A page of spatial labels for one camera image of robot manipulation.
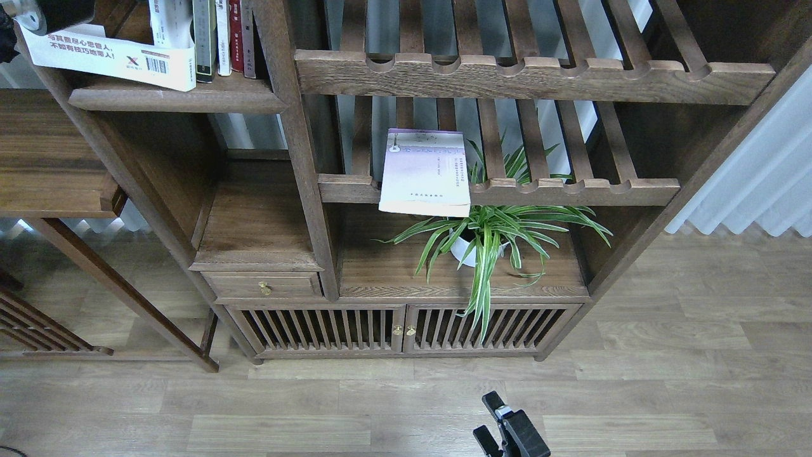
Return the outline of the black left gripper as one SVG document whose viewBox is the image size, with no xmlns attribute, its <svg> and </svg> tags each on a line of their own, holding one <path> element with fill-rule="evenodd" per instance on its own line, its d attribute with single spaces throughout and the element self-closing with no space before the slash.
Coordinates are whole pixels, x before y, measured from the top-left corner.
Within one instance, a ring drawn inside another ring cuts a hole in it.
<svg viewBox="0 0 812 457">
<path fill-rule="evenodd" d="M 94 18 L 95 1 L 38 1 L 41 20 L 37 31 L 59 31 Z"/>
</svg>

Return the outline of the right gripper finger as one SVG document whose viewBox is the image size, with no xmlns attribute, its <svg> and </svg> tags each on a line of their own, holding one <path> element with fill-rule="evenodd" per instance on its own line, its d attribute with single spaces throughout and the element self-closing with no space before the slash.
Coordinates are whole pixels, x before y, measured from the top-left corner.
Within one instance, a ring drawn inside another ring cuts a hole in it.
<svg viewBox="0 0 812 457">
<path fill-rule="evenodd" d="M 514 411 L 495 391 L 482 396 L 482 402 L 499 426 L 502 456 L 550 456 L 551 450 L 523 410 Z"/>
<path fill-rule="evenodd" d="M 485 456 L 502 456 L 502 449 L 500 449 L 499 443 L 496 442 L 487 426 L 481 425 L 478 428 L 473 429 L 473 436 L 475 437 L 476 442 L 479 444 L 482 453 Z"/>
</svg>

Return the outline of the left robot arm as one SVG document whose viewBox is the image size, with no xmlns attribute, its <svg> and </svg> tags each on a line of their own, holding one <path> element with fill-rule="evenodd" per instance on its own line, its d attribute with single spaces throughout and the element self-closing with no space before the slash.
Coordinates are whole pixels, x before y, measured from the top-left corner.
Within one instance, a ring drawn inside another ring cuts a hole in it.
<svg viewBox="0 0 812 457">
<path fill-rule="evenodd" d="M 38 36 L 88 23 L 94 17 L 93 1 L 2 1 L 1 60 L 9 63 L 18 55 L 14 25 Z"/>
</svg>

